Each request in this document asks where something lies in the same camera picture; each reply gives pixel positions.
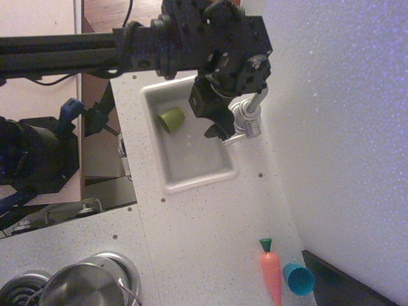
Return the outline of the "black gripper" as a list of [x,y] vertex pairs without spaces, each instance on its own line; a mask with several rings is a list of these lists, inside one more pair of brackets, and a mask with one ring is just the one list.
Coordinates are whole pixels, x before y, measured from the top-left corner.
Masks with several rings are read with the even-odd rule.
[[242,62],[221,60],[215,71],[196,77],[189,103],[197,118],[214,123],[205,131],[206,138],[227,140],[235,134],[234,115],[229,104],[243,94],[262,92],[270,70],[268,56],[257,54]]

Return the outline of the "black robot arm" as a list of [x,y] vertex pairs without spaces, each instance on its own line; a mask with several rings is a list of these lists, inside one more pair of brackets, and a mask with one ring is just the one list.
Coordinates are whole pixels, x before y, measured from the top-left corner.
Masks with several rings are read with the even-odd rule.
[[262,17],[246,15],[229,1],[163,1],[161,14],[110,33],[1,39],[1,81],[88,73],[111,79],[155,71],[171,80],[197,71],[189,104],[212,125],[207,138],[235,134],[233,99],[261,93],[271,73],[273,48]]

